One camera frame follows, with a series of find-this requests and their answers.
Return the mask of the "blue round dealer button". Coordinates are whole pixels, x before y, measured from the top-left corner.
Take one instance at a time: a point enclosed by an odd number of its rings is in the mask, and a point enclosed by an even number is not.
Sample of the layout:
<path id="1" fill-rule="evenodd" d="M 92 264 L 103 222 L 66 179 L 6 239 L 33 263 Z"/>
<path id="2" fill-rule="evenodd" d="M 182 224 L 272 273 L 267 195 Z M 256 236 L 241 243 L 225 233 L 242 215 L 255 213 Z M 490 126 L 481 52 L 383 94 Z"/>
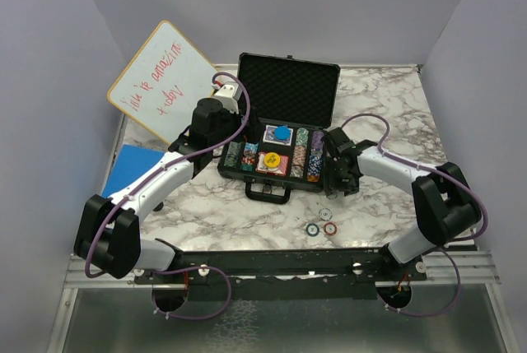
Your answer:
<path id="1" fill-rule="evenodd" d="M 288 142 L 291 137 L 291 130 L 287 126 L 278 126 L 274 130 L 274 137 L 279 141 Z"/>

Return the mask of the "yellow big blind button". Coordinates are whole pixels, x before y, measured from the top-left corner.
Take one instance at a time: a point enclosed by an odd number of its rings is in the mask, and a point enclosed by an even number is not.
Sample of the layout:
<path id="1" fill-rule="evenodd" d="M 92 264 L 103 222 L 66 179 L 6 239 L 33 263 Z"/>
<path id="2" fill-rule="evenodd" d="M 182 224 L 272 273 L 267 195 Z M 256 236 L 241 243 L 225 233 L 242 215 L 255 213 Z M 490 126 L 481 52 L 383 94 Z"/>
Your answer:
<path id="1" fill-rule="evenodd" d="M 263 158 L 263 164 L 268 169 L 276 169 L 281 164 L 281 156 L 276 152 L 266 153 Z"/>

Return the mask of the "black poker set case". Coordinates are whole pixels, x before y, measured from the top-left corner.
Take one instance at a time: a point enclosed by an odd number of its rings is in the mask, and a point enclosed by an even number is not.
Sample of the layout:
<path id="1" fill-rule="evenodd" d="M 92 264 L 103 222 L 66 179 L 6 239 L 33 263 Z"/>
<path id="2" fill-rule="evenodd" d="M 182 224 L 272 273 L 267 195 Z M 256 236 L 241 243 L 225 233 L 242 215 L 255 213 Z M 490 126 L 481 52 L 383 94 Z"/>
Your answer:
<path id="1" fill-rule="evenodd" d="M 243 151 L 234 169 L 223 165 L 227 145 L 223 148 L 217 167 L 219 174 L 224 178 L 242 181 L 245 184 L 246 197 L 254 201 L 285 204 L 289 201 L 293 190 L 321 192 L 323 169 L 319 182 L 313 183 L 307 180 L 310 142 L 313 131 L 324 132 L 332 123 L 340 76 L 339 65 L 303 61 L 291 56 L 284 58 L 242 53 L 239 57 L 237 76 L 249 93 L 250 103 L 257 110 L 263 131 L 258 142 L 248 142 L 259 144 L 252 171 L 246 172 L 240 169 Z M 284 125 L 292 128 L 291 145 L 263 142 L 267 125 Z M 309 131 L 302 179 L 290 176 L 291 159 L 298 128 L 306 128 Z M 246 136 L 234 142 L 245 144 Z M 272 151 L 289 157 L 285 176 L 256 171 L 259 153 Z"/>

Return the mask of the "red playing card deck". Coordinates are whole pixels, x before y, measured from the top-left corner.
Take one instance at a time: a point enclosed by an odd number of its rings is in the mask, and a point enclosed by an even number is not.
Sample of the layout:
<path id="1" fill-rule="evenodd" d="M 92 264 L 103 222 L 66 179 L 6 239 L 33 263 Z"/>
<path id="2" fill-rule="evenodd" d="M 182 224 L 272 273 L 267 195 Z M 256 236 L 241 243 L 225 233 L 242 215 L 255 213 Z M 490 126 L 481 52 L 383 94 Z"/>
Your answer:
<path id="1" fill-rule="evenodd" d="M 276 169 L 268 169 L 268 168 L 266 168 L 264 166 L 264 156 L 265 156 L 266 153 L 268 153 L 268 152 L 260 152 L 259 153 L 259 158 L 258 158 L 258 164 L 257 164 L 257 167 L 256 167 L 256 171 L 259 172 L 259 173 L 264 173 L 264 174 L 275 174 L 275 175 L 278 175 L 278 176 L 285 176 L 286 172 L 287 172 L 287 167 L 288 167 L 288 164 L 289 164 L 289 157 L 279 154 L 281 156 L 281 164 L 279 165 L 279 167 L 276 168 Z"/>

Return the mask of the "green white poker chip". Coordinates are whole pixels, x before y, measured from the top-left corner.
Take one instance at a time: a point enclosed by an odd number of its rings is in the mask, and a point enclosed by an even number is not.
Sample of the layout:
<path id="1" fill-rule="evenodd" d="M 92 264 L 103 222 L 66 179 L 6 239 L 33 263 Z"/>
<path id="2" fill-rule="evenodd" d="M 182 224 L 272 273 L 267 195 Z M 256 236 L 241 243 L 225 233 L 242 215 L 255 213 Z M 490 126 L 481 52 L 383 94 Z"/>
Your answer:
<path id="1" fill-rule="evenodd" d="M 319 218 L 323 221 L 330 221 L 333 217 L 333 213 L 328 208 L 322 208 L 319 211 Z"/>

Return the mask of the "red poker chip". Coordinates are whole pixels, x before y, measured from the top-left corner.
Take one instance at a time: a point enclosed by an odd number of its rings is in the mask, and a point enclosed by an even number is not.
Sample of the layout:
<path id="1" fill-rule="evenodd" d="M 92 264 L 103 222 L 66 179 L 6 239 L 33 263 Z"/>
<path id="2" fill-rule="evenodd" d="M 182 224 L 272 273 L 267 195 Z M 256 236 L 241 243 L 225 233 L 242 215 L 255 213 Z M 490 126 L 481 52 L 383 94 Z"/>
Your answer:
<path id="1" fill-rule="evenodd" d="M 324 224 L 324 233 L 328 236 L 334 236 L 337 234 L 338 228 L 333 222 L 327 222 Z"/>

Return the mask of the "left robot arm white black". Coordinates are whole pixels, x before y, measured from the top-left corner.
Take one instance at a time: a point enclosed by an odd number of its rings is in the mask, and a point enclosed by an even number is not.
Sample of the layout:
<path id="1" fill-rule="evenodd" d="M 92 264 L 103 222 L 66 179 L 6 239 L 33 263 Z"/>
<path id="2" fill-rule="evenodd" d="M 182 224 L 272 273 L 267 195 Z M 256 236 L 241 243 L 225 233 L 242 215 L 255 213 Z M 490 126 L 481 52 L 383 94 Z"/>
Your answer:
<path id="1" fill-rule="evenodd" d="M 177 250 L 160 240 L 140 237 L 142 222 L 177 188 L 195 178 L 218 147 L 231 144 L 259 126 L 250 101 L 201 99 L 190 125 L 167 152 L 136 180 L 108 197 L 95 194 L 83 208 L 74 253 L 85 261 L 85 274 L 121 279 L 132 270 L 153 271 L 170 283 L 180 277 Z"/>

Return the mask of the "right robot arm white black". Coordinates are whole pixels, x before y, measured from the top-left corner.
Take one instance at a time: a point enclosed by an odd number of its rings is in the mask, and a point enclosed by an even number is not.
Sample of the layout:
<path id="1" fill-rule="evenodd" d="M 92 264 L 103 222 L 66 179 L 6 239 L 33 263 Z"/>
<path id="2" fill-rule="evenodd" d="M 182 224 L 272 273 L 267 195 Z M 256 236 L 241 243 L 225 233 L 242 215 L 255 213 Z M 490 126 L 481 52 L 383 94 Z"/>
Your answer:
<path id="1" fill-rule="evenodd" d="M 417 224 L 380 250 L 380 274 L 396 280 L 408 263 L 455 240 L 483 217 L 458 165 L 420 165 L 382 151 L 376 142 L 353 142 L 342 128 L 325 131 L 323 167 L 326 194 L 354 195 L 363 177 L 379 179 L 413 197 Z"/>

